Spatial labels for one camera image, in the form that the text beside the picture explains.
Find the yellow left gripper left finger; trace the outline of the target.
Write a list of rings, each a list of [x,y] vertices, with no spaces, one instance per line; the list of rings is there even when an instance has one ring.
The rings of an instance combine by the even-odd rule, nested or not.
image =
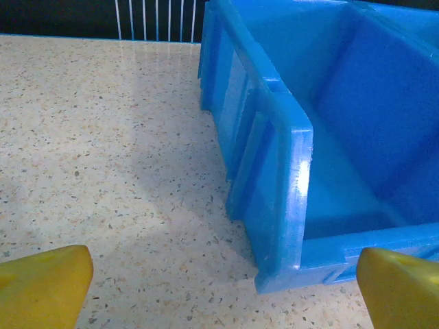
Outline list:
[[[1,263],[1,327],[75,328],[92,278],[85,245]]]

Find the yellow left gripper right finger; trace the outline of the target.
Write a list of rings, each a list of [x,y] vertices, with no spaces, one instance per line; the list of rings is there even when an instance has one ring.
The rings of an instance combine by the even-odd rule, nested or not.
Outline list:
[[[365,248],[357,283],[374,328],[438,327],[438,263]]]

